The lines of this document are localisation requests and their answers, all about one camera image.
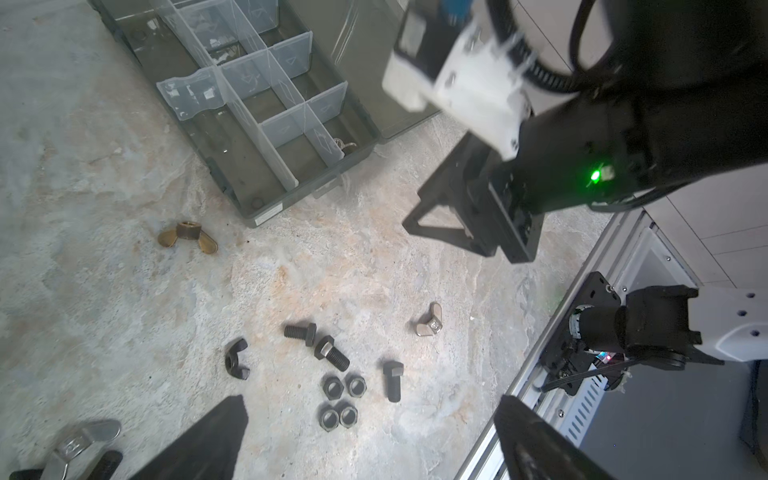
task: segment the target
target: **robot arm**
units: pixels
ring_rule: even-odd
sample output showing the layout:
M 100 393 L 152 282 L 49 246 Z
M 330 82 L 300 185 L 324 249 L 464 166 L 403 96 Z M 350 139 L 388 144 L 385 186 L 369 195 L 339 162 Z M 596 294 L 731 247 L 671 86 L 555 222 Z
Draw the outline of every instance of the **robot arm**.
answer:
M 614 45 L 585 70 L 578 40 L 593 3 L 583 0 L 571 33 L 574 74 L 536 59 L 508 0 L 487 0 L 495 35 L 483 45 L 468 17 L 409 8 L 383 86 L 406 108 L 438 105 L 470 133 L 419 190 L 407 231 L 528 262 L 548 211 L 642 207 L 768 160 L 768 11 L 759 0 L 606 2 Z M 530 117 L 523 81 L 579 95 Z M 436 205 L 465 228 L 421 226 Z

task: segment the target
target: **concrete floor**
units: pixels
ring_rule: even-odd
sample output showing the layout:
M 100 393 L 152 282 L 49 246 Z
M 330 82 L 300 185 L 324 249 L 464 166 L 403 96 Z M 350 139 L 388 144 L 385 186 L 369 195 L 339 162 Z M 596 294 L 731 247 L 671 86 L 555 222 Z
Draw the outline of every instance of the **concrete floor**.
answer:
M 608 221 L 551 214 L 516 266 L 410 237 L 416 190 L 463 134 L 438 116 L 248 230 L 84 2 L 0 2 L 0 45 L 0 476 L 114 418 L 127 478 L 242 394 L 236 478 L 452 478 Z M 179 220 L 219 252 L 160 247 Z M 445 328 L 416 337 L 433 300 Z M 282 336 L 307 319 L 368 379 L 354 429 L 317 425 L 333 368 Z M 238 336 L 246 382 L 223 365 Z M 399 404 L 383 359 L 406 365 Z

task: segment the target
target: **black hex nut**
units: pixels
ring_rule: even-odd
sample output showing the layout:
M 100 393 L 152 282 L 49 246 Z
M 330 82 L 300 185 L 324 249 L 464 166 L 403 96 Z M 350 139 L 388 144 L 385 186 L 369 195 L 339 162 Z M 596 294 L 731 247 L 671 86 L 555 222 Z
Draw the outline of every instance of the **black hex nut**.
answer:
M 349 368 L 349 359 L 344 356 L 335 346 L 333 346 L 333 337 L 324 336 L 315 346 L 315 358 L 318 360 L 328 359 L 337 369 L 345 372 Z
M 320 412 L 320 426 L 323 430 L 330 432 L 337 426 L 339 426 L 339 413 L 331 408 L 325 409 Z
M 353 376 L 346 383 L 346 389 L 349 394 L 356 399 L 360 398 L 368 389 L 366 380 L 361 376 Z
M 328 397 L 328 400 L 338 400 L 341 398 L 341 394 L 344 393 L 344 384 L 335 376 L 330 376 L 325 383 L 323 383 L 323 391 L 325 392 L 326 397 Z
M 312 346 L 315 344 L 315 334 L 317 333 L 317 325 L 310 323 L 306 327 L 286 325 L 283 335 L 289 339 L 304 340 L 306 346 Z
M 339 412 L 339 423 L 345 429 L 353 427 L 357 423 L 357 409 L 352 405 L 347 405 Z

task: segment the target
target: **black cable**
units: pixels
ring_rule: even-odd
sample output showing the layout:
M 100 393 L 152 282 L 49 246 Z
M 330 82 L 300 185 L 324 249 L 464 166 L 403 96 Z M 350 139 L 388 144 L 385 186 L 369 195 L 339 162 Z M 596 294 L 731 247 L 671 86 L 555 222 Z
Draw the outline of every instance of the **black cable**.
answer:
M 608 47 L 603 56 L 590 68 L 584 68 L 579 59 L 581 36 L 584 34 L 584 28 L 587 26 L 587 20 L 589 20 L 589 15 L 592 12 L 595 1 L 581 0 L 581 4 L 579 4 L 578 12 L 576 12 L 576 18 L 574 19 L 574 26 L 571 28 L 571 37 L 568 40 L 568 59 L 571 61 L 575 71 L 593 77 L 595 81 L 605 82 L 615 77 L 612 68 L 615 59 L 613 44 Z
M 487 3 L 488 13 L 490 14 L 496 37 L 499 44 L 503 44 L 511 36 L 518 33 L 520 28 L 512 14 L 509 0 L 487 0 Z M 525 41 L 525 37 L 521 38 L 507 52 L 507 56 L 515 66 L 523 64 L 531 55 L 533 55 L 533 51 Z M 574 93 L 598 86 L 586 75 L 581 73 L 578 75 L 562 74 L 553 71 L 538 59 L 531 63 L 530 68 L 523 73 L 523 77 L 543 90 L 562 94 Z
M 581 36 L 584 34 L 584 27 L 587 26 L 594 2 L 595 0 L 581 0 L 574 19 L 574 26 L 571 29 L 571 38 L 568 41 L 568 59 L 571 60 L 571 65 L 576 71 L 584 71 L 581 61 L 579 61 L 578 52 L 581 47 Z
M 610 365 L 602 366 L 594 370 L 587 370 L 586 372 L 574 373 L 573 375 L 569 375 L 561 379 L 556 379 L 556 380 L 552 380 L 551 382 L 546 382 L 544 385 L 541 386 L 541 391 L 549 392 L 550 390 L 554 390 L 559 386 L 565 385 L 566 383 L 574 382 L 576 380 L 588 379 L 591 376 L 598 376 L 607 372 L 615 372 L 616 370 L 623 370 L 629 366 L 637 365 L 642 361 L 643 359 L 641 358 L 625 360 L 623 362 L 612 363 Z
M 686 182 L 680 185 L 674 185 L 672 187 L 656 187 L 650 192 L 640 195 L 635 198 L 632 197 L 628 200 L 622 200 L 615 204 L 589 204 L 588 207 L 594 212 L 600 212 L 603 214 L 615 214 L 617 212 L 625 212 L 627 210 L 634 210 L 635 208 L 645 207 L 651 202 L 659 200 L 662 197 L 666 197 L 672 192 L 685 187 L 690 182 Z

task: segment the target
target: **hex nut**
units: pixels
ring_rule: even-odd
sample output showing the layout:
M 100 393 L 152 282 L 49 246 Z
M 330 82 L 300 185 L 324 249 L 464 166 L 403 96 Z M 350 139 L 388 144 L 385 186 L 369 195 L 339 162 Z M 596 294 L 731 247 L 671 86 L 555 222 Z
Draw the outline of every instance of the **hex nut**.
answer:
M 335 376 L 331 376 L 323 383 L 323 391 L 328 400 L 338 400 L 341 398 L 342 393 L 344 393 L 344 384 Z
M 357 423 L 357 409 L 351 405 L 347 405 L 339 413 L 339 423 L 345 428 L 349 429 Z
M 320 426 L 330 432 L 339 426 L 339 413 L 334 409 L 325 409 L 320 413 Z
M 363 396 L 363 394 L 368 389 L 368 386 L 366 385 L 366 380 L 363 377 L 354 376 L 347 382 L 346 389 L 351 396 L 358 399 Z

